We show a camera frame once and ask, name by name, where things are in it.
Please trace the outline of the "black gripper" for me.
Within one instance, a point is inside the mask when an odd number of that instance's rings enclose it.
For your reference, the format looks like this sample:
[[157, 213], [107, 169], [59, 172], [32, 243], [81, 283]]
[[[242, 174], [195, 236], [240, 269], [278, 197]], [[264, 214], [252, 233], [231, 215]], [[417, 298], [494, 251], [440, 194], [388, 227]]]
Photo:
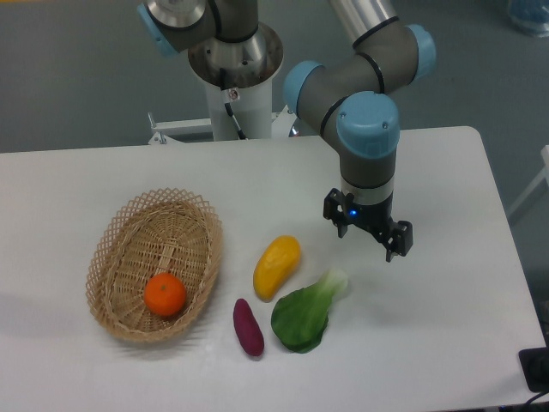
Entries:
[[375, 188], [360, 188], [342, 182], [341, 190], [333, 188], [323, 200], [323, 217], [337, 228], [339, 238], [343, 238], [348, 227], [354, 225], [376, 240], [383, 240], [387, 263], [396, 256], [405, 257], [409, 253], [413, 246], [413, 224], [392, 221], [392, 182]]

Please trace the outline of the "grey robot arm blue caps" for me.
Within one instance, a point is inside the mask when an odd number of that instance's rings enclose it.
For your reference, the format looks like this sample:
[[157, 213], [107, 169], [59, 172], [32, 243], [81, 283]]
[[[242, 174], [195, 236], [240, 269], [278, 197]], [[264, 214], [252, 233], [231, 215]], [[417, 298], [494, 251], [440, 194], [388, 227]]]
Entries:
[[[283, 84], [287, 108], [339, 156], [341, 185], [323, 215], [344, 235], [370, 233], [388, 258], [405, 256], [413, 227], [391, 216], [399, 112], [390, 94], [432, 72], [436, 47], [419, 25], [406, 26], [389, 1], [334, 1], [353, 55], [334, 68], [294, 66]], [[214, 139], [268, 138], [272, 80], [283, 60], [278, 34], [260, 22], [255, 1], [145, 1], [137, 8], [160, 52], [186, 52], [206, 88]]]

